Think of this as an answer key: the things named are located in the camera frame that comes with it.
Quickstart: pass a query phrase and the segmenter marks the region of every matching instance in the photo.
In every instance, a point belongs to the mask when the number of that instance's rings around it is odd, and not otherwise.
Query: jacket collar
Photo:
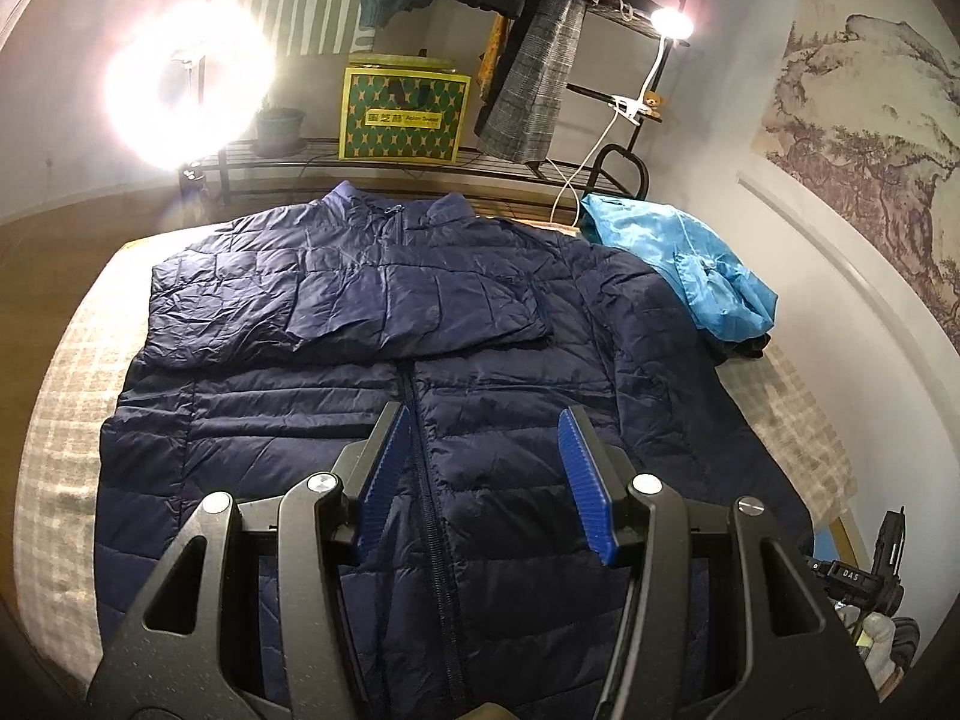
[[[459,191],[452,191],[436,200],[411,200],[401,203],[368,194],[354,187],[349,181],[339,184],[325,196],[323,203],[337,212],[346,223],[356,223],[360,218],[366,220],[372,215],[382,215],[397,208],[402,210],[406,224],[411,228],[434,227],[476,215]]]

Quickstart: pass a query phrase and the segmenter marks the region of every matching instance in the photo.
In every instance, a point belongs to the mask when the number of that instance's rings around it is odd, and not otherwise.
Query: dark jacket
[[[683,495],[810,520],[714,373],[688,312],[631,254],[507,220],[459,194],[323,200],[234,221],[157,266],[147,343],[104,423],[96,589],[104,642],[200,498],[285,493],[365,437],[389,400],[414,456],[379,550],[344,577],[381,717],[589,717],[625,577],[587,550],[560,410]],[[275,572],[265,671],[282,696]],[[702,666],[695,579],[690,689]]]

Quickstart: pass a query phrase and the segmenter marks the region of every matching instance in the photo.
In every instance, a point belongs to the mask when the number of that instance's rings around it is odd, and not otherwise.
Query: jacket zipper
[[[457,626],[454,622],[453,579],[448,569],[443,545],[443,533],[440,531],[440,514],[430,485],[430,470],[427,466],[427,452],[424,442],[424,429],[416,408],[416,394],[413,380],[413,363],[400,362],[400,397],[411,413],[413,425],[414,468],[416,486],[421,500],[421,512],[424,514],[424,531],[427,552],[430,556],[430,576],[437,596],[440,612],[440,635],[443,637],[443,663],[446,669],[446,681],[453,700],[455,715],[467,709],[467,690],[464,687],[464,675],[460,667],[460,645],[457,642]]]

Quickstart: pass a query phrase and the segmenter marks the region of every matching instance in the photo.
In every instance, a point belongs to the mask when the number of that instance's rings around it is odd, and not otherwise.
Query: checkered tablecloth
[[[213,229],[166,233],[117,252],[80,303],[37,396],[14,514],[17,601],[37,650],[85,685],[101,657],[93,589],[100,427],[146,338],[152,266]],[[814,524],[830,522],[856,490],[853,471],[792,365],[771,343],[762,360],[731,360],[719,373]]]

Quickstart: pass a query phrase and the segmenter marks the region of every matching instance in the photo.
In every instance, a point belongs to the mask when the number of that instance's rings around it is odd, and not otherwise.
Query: silver screw
[[[306,480],[306,485],[314,493],[329,493],[337,485],[337,477],[332,473],[315,473]]]
[[[207,514],[219,514],[229,509],[232,503],[233,499],[229,493],[210,493],[206,498],[203,498],[200,505],[203,506],[203,510]]]
[[[746,498],[740,498],[740,500],[736,502],[736,507],[740,509],[743,514],[746,514],[747,517],[759,517],[760,514],[763,514],[767,509],[762,502],[750,495]]]
[[[656,495],[664,489],[664,483],[651,473],[642,473],[634,477],[634,490],[644,495]]]

